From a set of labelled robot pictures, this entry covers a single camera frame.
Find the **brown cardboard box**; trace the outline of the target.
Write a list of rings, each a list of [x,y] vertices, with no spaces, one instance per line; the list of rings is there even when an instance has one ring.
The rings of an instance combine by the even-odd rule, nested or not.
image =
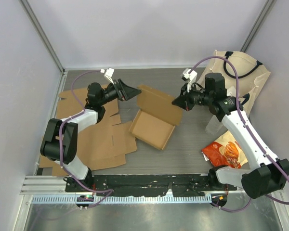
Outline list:
[[[164,150],[180,125],[183,110],[172,104],[175,98],[167,93],[144,84],[138,89],[141,91],[136,100],[139,110],[129,132],[152,147]]]

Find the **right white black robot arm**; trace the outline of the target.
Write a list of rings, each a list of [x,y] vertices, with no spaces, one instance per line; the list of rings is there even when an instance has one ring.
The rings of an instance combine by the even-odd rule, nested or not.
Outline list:
[[[209,187],[219,190],[225,184],[233,185],[244,189],[252,199],[283,189],[289,175],[289,161],[279,159],[263,142],[243,106],[236,97],[228,95],[222,74],[207,74],[205,87],[200,90],[195,87],[196,77],[195,71],[184,71],[182,79],[185,84],[172,104],[186,111],[195,105],[207,106],[234,136],[250,166],[249,170],[226,165],[210,169]]]

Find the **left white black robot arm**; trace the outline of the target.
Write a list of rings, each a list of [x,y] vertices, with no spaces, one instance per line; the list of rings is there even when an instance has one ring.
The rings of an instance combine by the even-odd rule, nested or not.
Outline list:
[[[141,92],[126,85],[120,78],[110,82],[106,88],[97,82],[91,83],[87,87],[86,104],[79,113],[49,120],[40,147],[41,155],[59,164],[82,192],[111,193],[112,189],[93,189],[92,171],[77,155],[78,134],[103,120],[105,104],[116,99],[128,101]]]

